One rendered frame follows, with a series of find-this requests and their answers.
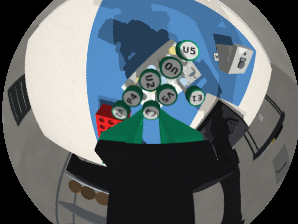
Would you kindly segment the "blue bench mat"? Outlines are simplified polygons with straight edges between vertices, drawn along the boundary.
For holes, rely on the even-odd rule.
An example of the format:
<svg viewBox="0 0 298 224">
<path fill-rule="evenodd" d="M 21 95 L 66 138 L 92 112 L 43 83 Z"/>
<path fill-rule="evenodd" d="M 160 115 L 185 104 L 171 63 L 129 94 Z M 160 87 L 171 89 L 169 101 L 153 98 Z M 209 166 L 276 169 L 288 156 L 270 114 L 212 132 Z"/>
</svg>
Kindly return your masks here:
<svg viewBox="0 0 298 224">
<path fill-rule="evenodd" d="M 169 40 L 195 42 L 199 57 L 192 61 L 201 76 L 192 82 L 239 107 L 249 85 L 256 50 L 227 19 L 195 0 L 102 0 L 96 13 L 87 51 L 86 84 L 91 121 L 98 141 L 96 112 L 113 106 L 127 79 Z M 216 44 L 239 44 L 253 50 L 245 73 L 227 74 L 214 61 Z M 202 104 L 201 104 L 202 105 Z M 174 105 L 161 108 L 191 125 L 200 106 L 191 106 L 183 91 Z"/>
</svg>

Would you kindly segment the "red tube rack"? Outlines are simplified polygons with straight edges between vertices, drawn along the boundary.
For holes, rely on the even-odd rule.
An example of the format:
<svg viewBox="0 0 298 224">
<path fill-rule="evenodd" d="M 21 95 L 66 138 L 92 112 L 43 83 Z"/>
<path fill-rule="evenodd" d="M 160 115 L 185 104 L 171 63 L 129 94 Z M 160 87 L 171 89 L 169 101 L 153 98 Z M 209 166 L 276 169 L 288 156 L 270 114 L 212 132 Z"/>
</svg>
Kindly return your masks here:
<svg viewBox="0 0 298 224">
<path fill-rule="evenodd" d="M 95 114 L 96 124 L 97 124 L 97 131 L 98 131 L 98 136 L 99 137 L 100 137 L 101 132 L 103 132 L 106 129 L 109 129 L 110 127 L 112 127 L 116 124 L 118 124 L 118 122 L 120 123 L 120 122 L 123 121 L 123 120 L 119 120 L 119 119 L 115 118 L 112 115 L 112 112 L 111 112 L 112 107 L 113 106 L 102 104 L 102 106 L 99 108 L 99 110 Z"/>
</svg>

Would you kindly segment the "conical tube with orange liquid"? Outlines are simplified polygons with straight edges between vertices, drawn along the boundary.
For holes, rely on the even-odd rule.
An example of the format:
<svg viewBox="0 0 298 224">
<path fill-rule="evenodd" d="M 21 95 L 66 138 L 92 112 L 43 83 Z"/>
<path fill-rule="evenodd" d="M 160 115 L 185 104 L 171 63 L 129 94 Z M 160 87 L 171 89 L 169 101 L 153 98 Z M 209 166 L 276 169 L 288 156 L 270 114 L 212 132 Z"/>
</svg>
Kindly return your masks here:
<svg viewBox="0 0 298 224">
<path fill-rule="evenodd" d="M 115 102 L 111 112 L 115 118 L 119 120 L 124 120 L 128 118 L 130 110 L 131 110 L 131 107 L 125 105 L 121 98 L 120 100 Z"/>
</svg>

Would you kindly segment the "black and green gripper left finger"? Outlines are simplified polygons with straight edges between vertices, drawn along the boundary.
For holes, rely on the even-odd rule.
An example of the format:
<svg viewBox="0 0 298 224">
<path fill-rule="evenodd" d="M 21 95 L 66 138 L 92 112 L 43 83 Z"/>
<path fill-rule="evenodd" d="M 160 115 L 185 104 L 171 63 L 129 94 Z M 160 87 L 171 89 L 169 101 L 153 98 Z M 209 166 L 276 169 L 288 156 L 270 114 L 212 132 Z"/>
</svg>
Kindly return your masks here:
<svg viewBox="0 0 298 224">
<path fill-rule="evenodd" d="M 101 132 L 98 140 L 142 144 L 143 120 L 143 110 L 140 109 L 133 116 Z"/>
</svg>

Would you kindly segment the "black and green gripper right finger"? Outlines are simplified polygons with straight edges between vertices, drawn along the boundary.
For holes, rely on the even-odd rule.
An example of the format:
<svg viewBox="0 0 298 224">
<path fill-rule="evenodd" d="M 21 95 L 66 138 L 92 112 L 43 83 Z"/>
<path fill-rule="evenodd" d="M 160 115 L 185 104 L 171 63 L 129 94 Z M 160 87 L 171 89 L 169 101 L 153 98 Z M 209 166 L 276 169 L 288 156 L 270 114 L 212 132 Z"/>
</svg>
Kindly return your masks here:
<svg viewBox="0 0 298 224">
<path fill-rule="evenodd" d="M 160 110 L 159 131 L 161 144 L 204 140 L 201 132 L 173 118 L 163 109 Z"/>
</svg>

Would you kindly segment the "white test tube rack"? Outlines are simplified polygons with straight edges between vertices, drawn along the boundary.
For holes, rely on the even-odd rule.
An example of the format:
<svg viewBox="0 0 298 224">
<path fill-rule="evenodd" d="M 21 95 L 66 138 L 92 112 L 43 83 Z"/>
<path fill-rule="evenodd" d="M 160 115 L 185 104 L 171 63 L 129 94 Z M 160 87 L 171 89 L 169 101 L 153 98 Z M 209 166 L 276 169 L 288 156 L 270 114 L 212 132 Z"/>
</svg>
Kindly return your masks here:
<svg viewBox="0 0 298 224">
<path fill-rule="evenodd" d="M 190 83 L 194 82 L 197 78 L 199 78 L 201 76 L 201 73 L 198 71 L 198 69 L 196 68 L 196 66 L 193 64 L 192 61 L 186 61 L 186 60 L 182 60 L 181 58 L 179 58 L 177 55 L 170 55 L 168 53 L 168 49 L 171 46 L 176 46 L 176 43 L 171 39 L 168 42 L 166 42 L 166 44 L 164 44 L 163 46 L 161 46 L 156 52 L 154 52 L 150 58 L 148 58 L 128 79 L 127 81 L 123 84 L 123 86 L 121 87 L 122 89 L 126 89 L 130 84 L 133 84 L 134 81 L 136 80 L 136 78 L 141 75 L 141 73 L 149 66 L 149 65 L 155 65 L 157 68 L 157 71 L 160 73 L 159 68 L 158 68 L 158 62 L 157 62 L 157 58 L 160 55 L 164 55 L 164 56 L 172 56 L 175 57 L 177 59 L 180 60 L 180 62 L 183 65 L 183 71 L 182 74 L 180 76 L 184 76 Z M 187 70 L 188 69 L 188 70 Z M 194 72 L 193 72 L 194 71 Z M 193 72 L 192 75 L 190 75 Z M 188 75 L 187 75 L 188 74 Z M 160 73 L 160 75 L 162 75 Z M 182 90 L 179 87 L 179 85 L 177 84 L 177 78 L 171 80 L 171 79 L 167 79 L 169 84 L 173 85 L 175 87 L 175 89 L 177 90 L 177 93 L 179 94 Z M 141 104 L 143 105 L 143 103 L 146 101 L 146 97 L 147 97 L 147 91 L 143 91 L 143 99 Z"/>
</svg>

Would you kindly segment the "centrifuge tube with dark green cap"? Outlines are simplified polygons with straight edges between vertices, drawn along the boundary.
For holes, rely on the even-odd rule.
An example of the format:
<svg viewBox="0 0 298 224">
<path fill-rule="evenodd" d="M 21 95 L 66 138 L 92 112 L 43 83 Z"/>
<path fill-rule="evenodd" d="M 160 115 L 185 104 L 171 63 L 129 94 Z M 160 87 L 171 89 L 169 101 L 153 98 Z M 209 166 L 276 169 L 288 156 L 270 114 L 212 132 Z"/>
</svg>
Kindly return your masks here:
<svg viewBox="0 0 298 224">
<path fill-rule="evenodd" d="M 182 74 L 183 65 L 177 58 L 160 55 L 157 61 L 159 63 L 159 70 L 165 78 L 175 79 Z"/>
</svg>

